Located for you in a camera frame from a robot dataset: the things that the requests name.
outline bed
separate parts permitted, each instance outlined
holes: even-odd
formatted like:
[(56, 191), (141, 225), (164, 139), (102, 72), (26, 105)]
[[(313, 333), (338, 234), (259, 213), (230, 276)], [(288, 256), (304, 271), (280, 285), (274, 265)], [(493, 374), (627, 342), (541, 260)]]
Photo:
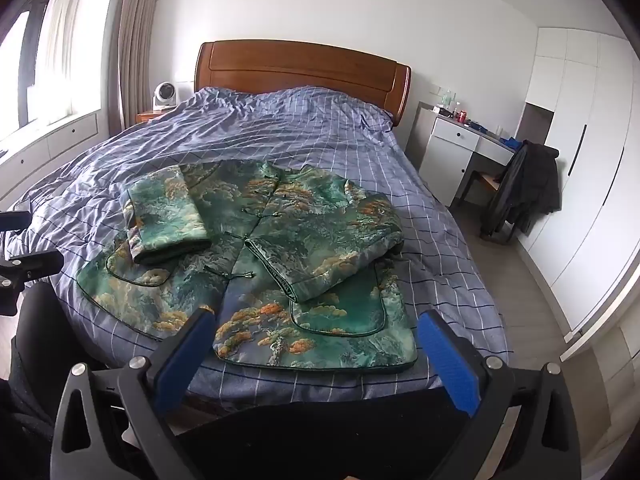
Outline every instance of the bed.
[[(395, 61), (332, 46), (205, 43), (195, 95), (36, 184), (22, 199), (31, 200), (33, 222), (7, 237), (4, 256), (57, 247), (65, 267), (50, 280), (76, 333), (98, 359), (121, 365), (151, 353), (157, 341), (93, 304), (74, 280), (114, 232), (124, 229), (121, 190), (174, 164), (226, 158), (270, 160), (288, 168), (312, 164), (391, 199), (405, 236), (396, 271), (413, 330), (421, 313), (436, 308), (482, 354), (508, 360), (502, 322), (458, 226), (424, 187), (392, 133), (406, 105), (410, 75), (409, 67)], [(190, 392), (236, 409), (294, 400), (359, 400), (439, 384), (418, 345), (415, 365), (391, 375), (239, 367), (212, 354)]]

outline cabinet drawer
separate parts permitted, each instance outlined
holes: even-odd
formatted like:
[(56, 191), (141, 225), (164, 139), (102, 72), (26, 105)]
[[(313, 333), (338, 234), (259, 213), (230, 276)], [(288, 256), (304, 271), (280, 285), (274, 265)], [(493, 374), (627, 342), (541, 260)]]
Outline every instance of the cabinet drawer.
[(66, 124), (47, 136), (51, 158), (75, 146), (79, 142), (94, 136), (98, 132), (95, 114), (90, 114), (72, 123)]
[(55, 171), (69, 161), (74, 160), (76, 156), (80, 155), (82, 152), (85, 152), (89, 148), (92, 148), (99, 142), (100, 139), (98, 138), (98, 135), (90, 137), (89, 139), (85, 139), (76, 146), (72, 147), (70, 150), (67, 150), (66, 152), (63, 152), (61, 155), (57, 156), (55, 159), (50, 160), (39, 170), (31, 173), (27, 178), (21, 181), (9, 193), (7, 193), (4, 198), (0, 198), (0, 211), (9, 209), (12, 204), (16, 200), (18, 200), (25, 192), (27, 192), (34, 184), (41, 181), (52, 171)]
[(480, 140), (478, 140), (476, 152), (480, 153), (480, 155), (484, 155), (486, 158), (495, 160), (503, 166), (506, 166), (513, 156), (513, 152), (510, 152), (506, 148), (499, 146), (495, 142), (491, 142), (489, 139), (485, 139), (484, 137), (480, 137)]
[(478, 145), (478, 139), (480, 138), (475, 133), (442, 119), (436, 120), (436, 124), (433, 127), (433, 135), (472, 151)]
[(0, 164), (0, 199), (33, 171), (49, 161), (49, 149), (45, 139), (35, 142)]

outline black jacket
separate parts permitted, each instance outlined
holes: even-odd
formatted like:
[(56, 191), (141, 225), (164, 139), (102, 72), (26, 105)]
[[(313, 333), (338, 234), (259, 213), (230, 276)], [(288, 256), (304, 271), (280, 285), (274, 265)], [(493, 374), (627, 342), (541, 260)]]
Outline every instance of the black jacket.
[(504, 221), (526, 232), (533, 215), (560, 209), (558, 155), (555, 148), (523, 142), (498, 178), (500, 187), (482, 214), (482, 234), (490, 236)]

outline wardrobe handle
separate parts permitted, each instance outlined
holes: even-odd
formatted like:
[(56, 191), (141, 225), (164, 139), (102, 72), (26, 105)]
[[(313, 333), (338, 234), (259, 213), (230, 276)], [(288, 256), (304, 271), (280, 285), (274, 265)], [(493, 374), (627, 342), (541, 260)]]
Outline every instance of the wardrobe handle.
[(571, 167), (569, 168), (569, 173), (567, 176), (571, 175), (571, 172), (574, 170), (575, 161), (578, 160), (578, 153), (580, 153), (580, 148), (582, 147), (582, 141), (584, 140), (584, 134), (587, 131), (587, 125), (584, 125), (582, 129), (582, 136), (580, 137), (580, 142), (578, 142), (578, 149), (575, 150), (574, 161), (571, 163)]
[(620, 169), (620, 163), (622, 162), (622, 156), (624, 154), (625, 154), (625, 149), (622, 148), (622, 153), (620, 153), (620, 160), (618, 161), (618, 166), (616, 168), (616, 173), (613, 174), (613, 180), (611, 181), (611, 184), (609, 186), (609, 190), (607, 191), (606, 197), (604, 197), (604, 202), (602, 202), (603, 206), (604, 206), (604, 203), (607, 201), (607, 198), (609, 198), (609, 193), (611, 193), (611, 188), (613, 187), (613, 183), (616, 181), (616, 177), (618, 176), (618, 170)]

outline white fan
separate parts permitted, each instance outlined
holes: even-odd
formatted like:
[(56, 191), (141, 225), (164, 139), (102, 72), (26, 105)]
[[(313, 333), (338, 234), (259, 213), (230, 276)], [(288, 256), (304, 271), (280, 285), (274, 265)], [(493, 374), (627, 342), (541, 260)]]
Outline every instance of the white fan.
[(176, 105), (175, 86), (168, 81), (160, 83), (154, 92), (154, 111), (174, 108)]

